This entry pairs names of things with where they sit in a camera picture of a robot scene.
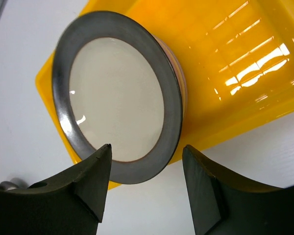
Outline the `pink plastic plate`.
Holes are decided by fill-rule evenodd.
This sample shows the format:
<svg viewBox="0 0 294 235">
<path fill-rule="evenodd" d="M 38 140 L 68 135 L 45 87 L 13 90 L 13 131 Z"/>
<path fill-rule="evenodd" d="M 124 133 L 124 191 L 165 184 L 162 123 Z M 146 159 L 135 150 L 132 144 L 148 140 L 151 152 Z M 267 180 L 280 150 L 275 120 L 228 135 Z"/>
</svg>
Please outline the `pink plastic plate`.
<svg viewBox="0 0 294 235">
<path fill-rule="evenodd" d="M 184 76 L 183 69 L 179 63 L 179 60 L 173 53 L 173 51 L 159 38 L 156 36 L 153 36 L 155 40 L 158 42 L 158 44 L 162 47 L 164 50 L 166 56 L 168 57 L 170 64 L 174 70 L 174 73 L 177 77 L 177 81 L 179 84 L 179 89 L 181 92 L 182 97 L 182 105 L 183 105 L 183 117 L 185 116 L 186 110 L 187 110 L 187 102 L 188 102 L 188 95 L 187 95 L 187 84 Z"/>
</svg>

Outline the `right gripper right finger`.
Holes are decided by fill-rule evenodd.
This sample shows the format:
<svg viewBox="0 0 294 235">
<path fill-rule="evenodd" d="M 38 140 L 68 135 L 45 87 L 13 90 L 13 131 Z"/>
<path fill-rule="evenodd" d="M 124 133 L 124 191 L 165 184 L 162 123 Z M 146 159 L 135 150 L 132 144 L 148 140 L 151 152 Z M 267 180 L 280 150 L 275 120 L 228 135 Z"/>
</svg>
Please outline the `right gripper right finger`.
<svg viewBox="0 0 294 235">
<path fill-rule="evenodd" d="M 254 181 L 191 145 L 182 162 L 197 235 L 294 235 L 294 186 Z"/>
</svg>

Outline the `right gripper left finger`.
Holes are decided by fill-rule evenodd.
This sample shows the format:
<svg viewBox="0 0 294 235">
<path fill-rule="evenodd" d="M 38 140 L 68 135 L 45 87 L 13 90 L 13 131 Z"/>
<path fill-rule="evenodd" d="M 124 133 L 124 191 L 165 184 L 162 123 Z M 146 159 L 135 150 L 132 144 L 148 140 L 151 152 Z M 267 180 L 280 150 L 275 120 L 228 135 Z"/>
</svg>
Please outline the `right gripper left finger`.
<svg viewBox="0 0 294 235">
<path fill-rule="evenodd" d="M 28 188 L 0 190 L 0 235 L 94 235 L 112 164 L 105 144 L 87 159 Z"/>
</svg>

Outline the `steel rimmed plate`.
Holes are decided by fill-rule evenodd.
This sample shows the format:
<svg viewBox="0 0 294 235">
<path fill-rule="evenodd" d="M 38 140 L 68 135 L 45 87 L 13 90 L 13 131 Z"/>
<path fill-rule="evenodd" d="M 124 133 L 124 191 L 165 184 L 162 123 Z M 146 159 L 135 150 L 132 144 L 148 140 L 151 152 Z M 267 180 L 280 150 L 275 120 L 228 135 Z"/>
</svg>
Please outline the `steel rimmed plate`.
<svg viewBox="0 0 294 235">
<path fill-rule="evenodd" d="M 112 146 L 110 180 L 132 185 L 158 175 L 182 131 L 183 105 L 174 70 L 142 25 L 94 11 L 61 35 L 52 65 L 52 96 L 61 129 L 84 160 Z"/>
<path fill-rule="evenodd" d="M 0 183 L 1 191 L 14 190 L 18 188 L 28 188 L 29 184 L 20 178 L 12 178 L 10 181 L 2 181 Z"/>
</svg>

